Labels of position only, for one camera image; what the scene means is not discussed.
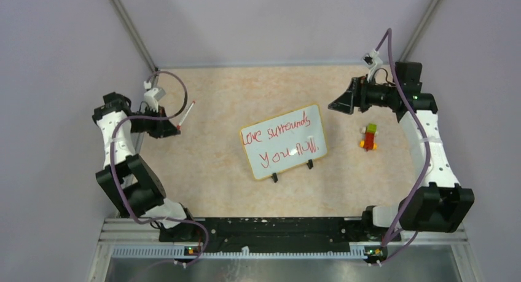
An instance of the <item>metal post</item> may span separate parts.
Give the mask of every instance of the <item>metal post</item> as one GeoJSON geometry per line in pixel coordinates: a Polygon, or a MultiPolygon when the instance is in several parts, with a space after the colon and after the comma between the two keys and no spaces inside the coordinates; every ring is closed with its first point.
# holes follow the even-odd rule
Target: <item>metal post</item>
{"type": "Polygon", "coordinates": [[[127,31],[128,35],[130,36],[130,39],[134,43],[136,49],[138,50],[139,55],[143,59],[143,61],[147,64],[148,68],[151,72],[154,72],[156,70],[156,65],[154,64],[154,61],[152,60],[152,57],[150,56],[150,53],[148,52],[147,48],[145,47],[145,44],[143,40],[141,39],[141,36],[139,36],[139,33],[132,23],[132,20],[128,16],[127,11],[125,10],[125,7],[123,6],[123,3],[121,0],[110,0],[112,6],[114,7],[114,11],[116,12],[116,15],[118,16],[119,20],[123,24],[123,27],[125,27],[125,30],[127,31]]]}
{"type": "Polygon", "coordinates": [[[400,56],[400,62],[407,61],[409,59],[410,55],[414,51],[414,48],[418,44],[418,41],[422,37],[423,33],[431,23],[431,20],[433,19],[434,14],[438,10],[440,3],[443,0],[432,0],[429,6],[427,7],[427,10],[425,11],[425,14],[423,14],[423,17],[421,18],[420,22],[418,23],[418,26],[416,26],[416,29],[414,29],[414,32],[412,33],[411,37],[409,38],[409,41],[407,41],[407,45],[405,47],[404,52],[400,56]]]}

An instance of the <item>red handwriting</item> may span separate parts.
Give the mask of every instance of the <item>red handwriting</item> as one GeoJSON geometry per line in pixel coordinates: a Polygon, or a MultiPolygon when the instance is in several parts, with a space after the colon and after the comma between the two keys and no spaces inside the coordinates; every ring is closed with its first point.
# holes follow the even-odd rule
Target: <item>red handwriting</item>
{"type": "Polygon", "coordinates": [[[264,161],[264,162],[261,162],[260,165],[262,165],[262,167],[264,167],[264,168],[268,168],[270,166],[271,162],[277,163],[281,159],[284,159],[286,157],[290,157],[292,155],[301,156],[301,155],[304,155],[304,152],[306,152],[306,151],[309,151],[311,153],[315,153],[316,151],[318,151],[318,146],[315,144],[315,139],[314,138],[310,138],[309,141],[306,141],[303,144],[297,143],[295,145],[295,149],[294,150],[296,150],[296,153],[294,151],[292,153],[289,150],[289,148],[286,148],[286,150],[284,152],[276,152],[275,154],[273,154],[273,156],[271,156],[271,161],[270,161],[270,156],[269,156],[268,152],[264,152],[264,156],[262,154],[259,154],[259,156],[264,161]]]}
{"type": "Polygon", "coordinates": [[[276,128],[268,128],[268,139],[277,137],[283,134],[285,131],[294,130],[299,127],[309,127],[311,125],[311,120],[309,120],[305,111],[302,111],[302,120],[288,122],[286,124],[277,125],[276,128]]]}
{"type": "Polygon", "coordinates": [[[245,141],[244,140],[244,136],[241,133],[241,137],[243,138],[243,145],[247,146],[247,145],[253,143],[253,141],[259,142],[259,143],[262,142],[262,140],[258,138],[258,136],[260,136],[260,135],[261,135],[261,131],[260,130],[256,131],[255,133],[249,132],[246,135],[246,141],[245,141]]]}

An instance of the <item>green block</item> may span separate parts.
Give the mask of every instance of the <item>green block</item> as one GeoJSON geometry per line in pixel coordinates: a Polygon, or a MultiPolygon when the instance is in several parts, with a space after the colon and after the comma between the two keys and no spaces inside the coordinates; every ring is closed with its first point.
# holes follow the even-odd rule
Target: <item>green block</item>
{"type": "Polygon", "coordinates": [[[368,124],[367,125],[367,131],[368,133],[376,133],[376,124],[368,124]]]}

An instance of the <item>wooden table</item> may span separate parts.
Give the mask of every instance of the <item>wooden table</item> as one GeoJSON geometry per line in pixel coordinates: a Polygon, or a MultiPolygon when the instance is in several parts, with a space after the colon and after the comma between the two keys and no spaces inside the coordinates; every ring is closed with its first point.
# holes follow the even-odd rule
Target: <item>wooden table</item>
{"type": "MultiPolygon", "coordinates": [[[[174,69],[196,104],[182,135],[148,136],[141,155],[154,169],[167,197],[194,216],[360,216],[368,205],[392,205],[411,189],[415,176],[409,147],[396,116],[372,107],[352,116],[328,110],[363,66],[299,66],[174,69]],[[327,156],[271,179],[256,181],[241,145],[245,125],[318,103],[329,145],[327,156]],[[359,147],[360,128],[378,125],[378,150],[359,147]]],[[[379,80],[385,76],[379,74],[379,80]]],[[[182,89],[161,75],[160,101],[172,115],[182,89]]]]}

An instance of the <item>wall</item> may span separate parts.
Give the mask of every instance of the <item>wall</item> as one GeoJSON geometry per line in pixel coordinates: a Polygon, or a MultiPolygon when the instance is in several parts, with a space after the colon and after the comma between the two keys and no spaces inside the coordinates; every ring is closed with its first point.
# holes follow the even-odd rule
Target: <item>wall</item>
{"type": "Polygon", "coordinates": [[[520,16],[519,0],[445,0],[411,57],[452,167],[476,195],[465,226],[487,281],[521,275],[520,16]]]}
{"type": "Polygon", "coordinates": [[[157,66],[172,68],[360,63],[387,27],[398,57],[430,0],[122,2],[157,66]]]}
{"type": "Polygon", "coordinates": [[[0,0],[0,280],[85,281],[113,206],[91,119],[147,69],[108,0],[0,0]]]}

